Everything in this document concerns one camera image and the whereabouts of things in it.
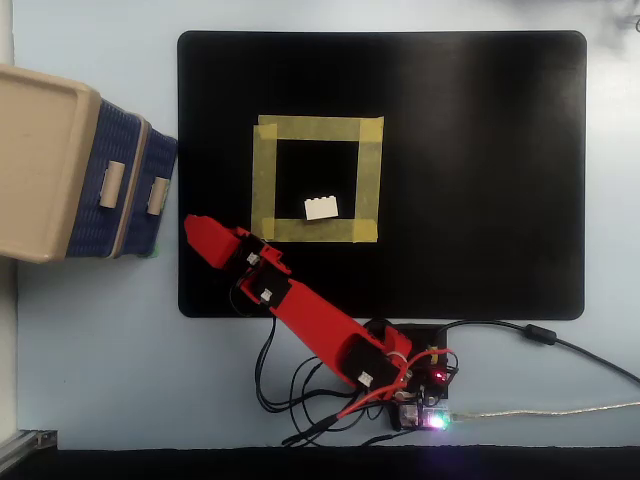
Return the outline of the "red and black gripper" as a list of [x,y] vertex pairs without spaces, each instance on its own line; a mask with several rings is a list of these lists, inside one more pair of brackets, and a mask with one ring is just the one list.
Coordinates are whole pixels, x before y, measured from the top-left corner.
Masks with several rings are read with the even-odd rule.
[[189,214],[185,219],[187,243],[212,267],[245,272],[263,263],[290,275],[282,252],[242,227],[229,228],[208,216]]

